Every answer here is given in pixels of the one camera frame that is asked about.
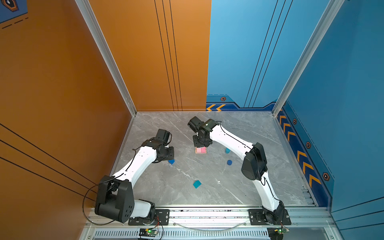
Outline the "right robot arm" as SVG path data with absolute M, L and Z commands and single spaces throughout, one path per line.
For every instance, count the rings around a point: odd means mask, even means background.
M 193 117 L 188 122 L 188 127 L 196 133 L 193 136 L 195 147 L 208 147 L 217 142 L 243 161 L 241 172 L 254 183 L 260 195 L 265 221 L 270 225 L 279 225 L 284 219 L 285 206 L 270 183 L 263 145 L 252 144 L 237 137 L 226 130 L 220 121 L 212 119 L 203 122 L 198 117 Z

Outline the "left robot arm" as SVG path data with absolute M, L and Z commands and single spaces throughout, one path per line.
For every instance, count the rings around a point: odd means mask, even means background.
M 156 136 L 134 149 L 134 157 L 112 176 L 104 176 L 97 184 L 95 214 L 120 223 L 139 219 L 145 224 L 155 220 L 155 204 L 135 200 L 133 188 L 151 164 L 174 159 L 174 148 L 169 144 L 172 134 L 159 129 Z

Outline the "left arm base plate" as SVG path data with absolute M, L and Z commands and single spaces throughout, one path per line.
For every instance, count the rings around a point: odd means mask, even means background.
M 147 217 L 130 218 L 128 221 L 129 226 L 167 226 L 170 219 L 169 209 L 155 209 Z

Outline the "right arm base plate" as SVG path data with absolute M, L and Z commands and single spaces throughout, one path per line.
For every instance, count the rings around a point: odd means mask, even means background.
M 291 218 L 286 209 L 284 209 L 284 211 L 279 215 L 274 215 L 272 212 L 265 211 L 263 209 L 249 209 L 248 214 L 252 226 L 289 226 L 292 224 Z

